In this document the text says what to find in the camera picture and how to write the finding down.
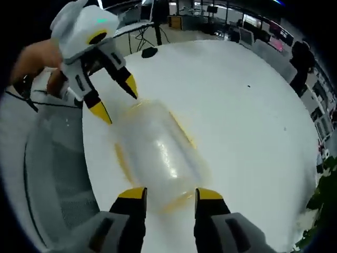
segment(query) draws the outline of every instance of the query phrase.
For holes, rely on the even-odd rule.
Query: white tabletop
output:
[[[192,41],[158,49],[150,59],[141,52],[126,57],[139,96],[162,101],[194,139],[212,170],[206,187],[262,229],[271,247],[290,250],[297,216],[315,187],[318,136],[302,101],[239,44]],[[91,80],[109,112],[116,100],[130,103],[105,70]],[[109,127],[86,107],[83,142],[98,206],[109,210],[132,186]],[[148,213],[142,252],[196,252],[193,226],[193,203],[165,217]]]

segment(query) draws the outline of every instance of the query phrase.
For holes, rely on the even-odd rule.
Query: clear plastic container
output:
[[[206,184],[204,160],[160,102],[141,102],[113,125],[120,165],[133,186],[147,187],[149,211],[172,211]]]

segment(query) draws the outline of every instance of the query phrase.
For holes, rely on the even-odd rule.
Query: human hand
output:
[[[65,75],[61,72],[60,69],[54,70],[49,77],[47,83],[47,93],[59,98],[60,92],[63,87],[64,82],[66,81]]]
[[[62,55],[54,39],[34,43],[28,46],[27,50],[43,67],[59,68],[62,63]]]
[[[59,68],[61,63],[62,55],[53,39],[29,45],[21,51],[12,69],[10,84],[45,67]]]

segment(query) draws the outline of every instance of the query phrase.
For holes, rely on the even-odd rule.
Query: robotic hand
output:
[[[121,193],[109,212],[100,212],[52,252],[140,253],[145,236],[146,188]],[[195,191],[194,237],[198,253],[275,253],[263,232],[239,213],[230,213],[215,191]]]
[[[138,97],[137,88],[125,67],[125,59],[114,44],[118,17],[96,5],[84,7],[86,3],[87,0],[78,0],[62,8],[51,24],[52,38],[58,41],[63,56],[61,71],[68,80],[68,91],[78,101],[84,101],[93,114],[112,124],[88,77],[87,67],[99,62],[134,99]]]

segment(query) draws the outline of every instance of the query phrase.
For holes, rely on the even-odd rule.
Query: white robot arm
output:
[[[76,99],[84,101],[92,113],[112,124],[86,67],[98,61],[134,99],[138,97],[137,88],[125,67],[125,59],[114,44],[118,17],[95,5],[84,7],[86,3],[87,0],[78,0],[63,7],[51,24],[52,38],[60,47],[61,71],[68,79],[68,89]]]

